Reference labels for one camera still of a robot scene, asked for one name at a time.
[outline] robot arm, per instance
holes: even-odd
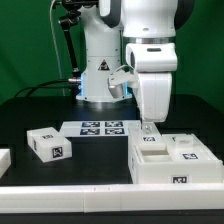
[[[102,19],[110,27],[121,23],[123,36],[129,39],[126,62],[134,72],[126,74],[126,81],[132,80],[130,87],[134,87],[143,122],[163,122],[166,119],[171,94],[171,72],[177,69],[175,45],[172,43],[175,27],[179,28],[186,22],[193,5],[193,0],[99,1]],[[121,75],[122,72],[118,71],[109,78],[114,96],[119,95],[115,87],[120,87],[124,80]]]

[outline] black tabletop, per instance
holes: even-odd
[[[0,186],[64,185],[64,184],[107,184],[131,183],[126,165],[126,154],[119,155],[122,172],[117,175],[111,170],[110,163],[99,163],[102,166],[95,171],[90,168],[95,164],[88,163],[87,151],[81,155],[83,144],[79,145],[74,159],[57,163],[42,163],[27,146],[26,131],[31,129],[54,127],[60,129],[63,121],[107,121],[139,119],[136,105],[128,104],[113,110],[97,110],[72,104],[70,97],[30,97],[15,98],[0,106],[0,148],[10,148],[12,165],[0,179]],[[175,95],[171,98],[170,110],[164,123],[156,124],[162,134],[193,133],[219,158],[224,160],[224,115],[202,99],[190,95]],[[113,150],[117,144],[124,147],[125,137],[104,139]],[[97,139],[89,140],[98,150],[102,145]],[[85,163],[78,156],[85,157]],[[68,213],[68,214],[10,214],[1,215],[1,223],[223,223],[223,210],[206,211],[148,211],[117,213]]]

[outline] white cube with marker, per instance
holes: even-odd
[[[71,142],[52,127],[27,131],[27,141],[44,163],[72,157]]]

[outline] white block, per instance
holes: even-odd
[[[9,149],[0,149],[0,178],[11,165],[11,156]]]
[[[90,186],[84,191],[84,212],[120,211],[119,185]]]
[[[54,128],[27,131],[27,140],[43,162],[72,157],[71,142]]]
[[[166,148],[165,142],[154,123],[147,123],[148,131],[141,128],[141,122],[129,122],[129,136],[134,145],[138,145],[142,151],[158,150]]]

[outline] white box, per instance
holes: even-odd
[[[11,165],[11,156],[9,149],[0,149],[0,178]]]
[[[71,142],[52,127],[27,131],[27,140],[44,163],[72,157]]]
[[[136,145],[135,138],[129,136],[128,149],[134,184],[222,183],[222,161],[194,135],[163,135],[163,151]]]

